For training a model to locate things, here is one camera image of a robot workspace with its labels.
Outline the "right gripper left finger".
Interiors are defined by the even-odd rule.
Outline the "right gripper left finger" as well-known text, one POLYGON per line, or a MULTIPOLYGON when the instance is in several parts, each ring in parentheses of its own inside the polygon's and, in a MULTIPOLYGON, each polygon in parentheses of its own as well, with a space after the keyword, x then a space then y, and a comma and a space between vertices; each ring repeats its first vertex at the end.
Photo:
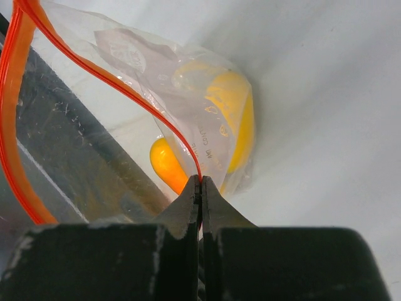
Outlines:
POLYGON ((2 300, 197 300, 200 180, 149 223, 31 228, 1 277, 2 300))

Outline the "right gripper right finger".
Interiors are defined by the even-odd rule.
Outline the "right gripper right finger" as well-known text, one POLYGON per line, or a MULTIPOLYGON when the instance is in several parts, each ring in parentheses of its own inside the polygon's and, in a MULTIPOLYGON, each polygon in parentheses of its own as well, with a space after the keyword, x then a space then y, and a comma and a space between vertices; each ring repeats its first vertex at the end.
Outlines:
POLYGON ((202 179, 207 300, 389 300, 366 241, 336 227, 258 227, 202 179))

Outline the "clear zip top bag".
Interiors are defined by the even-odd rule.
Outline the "clear zip top bag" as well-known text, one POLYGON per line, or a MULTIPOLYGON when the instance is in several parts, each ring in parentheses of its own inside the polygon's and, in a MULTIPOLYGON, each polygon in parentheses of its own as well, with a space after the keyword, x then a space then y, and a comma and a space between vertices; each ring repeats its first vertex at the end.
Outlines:
POLYGON ((205 110, 204 92, 174 85, 174 73, 191 61, 241 73, 207 49, 102 14, 57 1, 13 2, 1 52, 1 165, 34 223, 159 214, 178 196, 150 163, 159 138, 189 178, 209 176, 220 192, 229 165, 223 150, 235 142, 219 132, 222 114, 205 110))

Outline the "orange yellow toy mango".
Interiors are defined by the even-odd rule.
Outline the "orange yellow toy mango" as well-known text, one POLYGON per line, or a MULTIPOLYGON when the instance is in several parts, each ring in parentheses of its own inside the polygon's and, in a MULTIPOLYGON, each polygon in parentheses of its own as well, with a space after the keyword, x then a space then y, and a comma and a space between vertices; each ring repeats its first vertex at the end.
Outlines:
POLYGON ((157 139, 150 148, 150 163, 159 178, 173 192, 180 195, 188 181, 172 149, 165 138, 157 139))

